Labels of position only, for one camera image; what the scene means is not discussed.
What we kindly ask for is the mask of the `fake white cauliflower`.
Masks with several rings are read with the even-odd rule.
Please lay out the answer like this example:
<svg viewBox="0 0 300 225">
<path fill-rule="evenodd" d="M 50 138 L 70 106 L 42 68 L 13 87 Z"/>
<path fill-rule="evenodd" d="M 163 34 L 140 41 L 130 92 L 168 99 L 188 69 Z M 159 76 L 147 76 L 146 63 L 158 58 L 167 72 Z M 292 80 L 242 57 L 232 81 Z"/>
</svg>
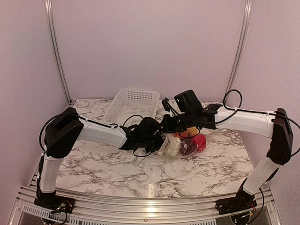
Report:
<svg viewBox="0 0 300 225">
<path fill-rule="evenodd" d="M 165 158 L 174 158 L 180 151 L 181 140 L 176 136 L 168 136 L 166 146 L 162 156 Z"/>
</svg>

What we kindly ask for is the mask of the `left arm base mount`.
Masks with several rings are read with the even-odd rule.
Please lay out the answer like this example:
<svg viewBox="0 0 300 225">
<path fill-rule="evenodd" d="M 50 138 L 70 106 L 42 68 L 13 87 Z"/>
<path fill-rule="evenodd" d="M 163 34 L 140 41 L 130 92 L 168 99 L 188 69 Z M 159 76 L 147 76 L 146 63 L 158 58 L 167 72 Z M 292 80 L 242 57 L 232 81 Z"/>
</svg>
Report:
<svg viewBox="0 0 300 225">
<path fill-rule="evenodd" d="M 56 195 L 56 191 L 44 193 L 37 187 L 34 204 L 55 212 L 72 213 L 75 200 L 73 198 Z"/>
</svg>

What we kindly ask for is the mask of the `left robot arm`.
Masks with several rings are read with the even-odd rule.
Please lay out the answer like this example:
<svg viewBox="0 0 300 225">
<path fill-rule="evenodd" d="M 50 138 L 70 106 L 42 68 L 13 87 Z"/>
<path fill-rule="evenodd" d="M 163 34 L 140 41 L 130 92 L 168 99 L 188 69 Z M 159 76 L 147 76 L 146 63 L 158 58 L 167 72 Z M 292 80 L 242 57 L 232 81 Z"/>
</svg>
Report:
<svg viewBox="0 0 300 225">
<path fill-rule="evenodd" d="M 59 205 L 56 195 L 58 171 L 76 141 L 101 143 L 120 150 L 144 149 L 147 155 L 160 149 L 164 142 L 160 124 L 152 117 L 126 127 L 84 118 L 72 107 L 49 119 L 40 134 L 44 135 L 44 140 L 40 141 L 43 154 L 38 168 L 37 199 L 50 209 Z"/>
</svg>

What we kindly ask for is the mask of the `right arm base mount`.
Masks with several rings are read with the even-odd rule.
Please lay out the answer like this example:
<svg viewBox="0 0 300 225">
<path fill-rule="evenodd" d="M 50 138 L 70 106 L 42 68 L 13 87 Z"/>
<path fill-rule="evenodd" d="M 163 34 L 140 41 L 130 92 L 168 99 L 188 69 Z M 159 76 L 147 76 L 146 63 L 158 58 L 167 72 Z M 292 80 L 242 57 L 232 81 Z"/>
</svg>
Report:
<svg viewBox="0 0 300 225">
<path fill-rule="evenodd" d="M 220 215 L 235 213 L 242 210 L 255 208 L 257 206 L 255 195 L 250 195 L 240 186 L 236 196 L 216 201 L 215 208 Z"/>
</svg>

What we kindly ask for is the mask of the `clear zip top bag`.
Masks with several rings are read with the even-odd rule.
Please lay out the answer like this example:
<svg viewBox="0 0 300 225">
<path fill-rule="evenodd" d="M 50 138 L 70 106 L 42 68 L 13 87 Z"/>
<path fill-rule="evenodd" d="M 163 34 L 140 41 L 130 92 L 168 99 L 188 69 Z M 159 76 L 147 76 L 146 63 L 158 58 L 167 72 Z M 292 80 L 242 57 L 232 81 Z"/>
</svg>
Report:
<svg viewBox="0 0 300 225">
<path fill-rule="evenodd" d="M 165 159 L 186 158 L 206 148 L 206 136 L 196 127 L 182 133 L 163 134 L 163 139 L 157 154 Z"/>
</svg>

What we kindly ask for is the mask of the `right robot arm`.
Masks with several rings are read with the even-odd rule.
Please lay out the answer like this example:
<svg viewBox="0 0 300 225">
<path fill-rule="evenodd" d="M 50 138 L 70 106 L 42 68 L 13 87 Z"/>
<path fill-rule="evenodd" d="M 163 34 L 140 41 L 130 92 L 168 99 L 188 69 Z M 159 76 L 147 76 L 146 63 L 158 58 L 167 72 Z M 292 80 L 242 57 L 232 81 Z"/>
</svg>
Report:
<svg viewBox="0 0 300 225">
<path fill-rule="evenodd" d="M 193 90 L 175 96 L 180 113 L 165 114 L 161 121 L 164 133 L 181 133 L 188 128 L 231 129 L 250 132 L 271 139 L 267 155 L 260 161 L 253 173 L 240 186 L 232 200 L 237 210 L 244 209 L 259 188 L 272 179 L 280 166 L 292 157 L 293 132 L 291 120 L 282 108 L 276 111 L 251 111 L 240 107 L 229 108 L 224 103 L 203 107 Z"/>
</svg>

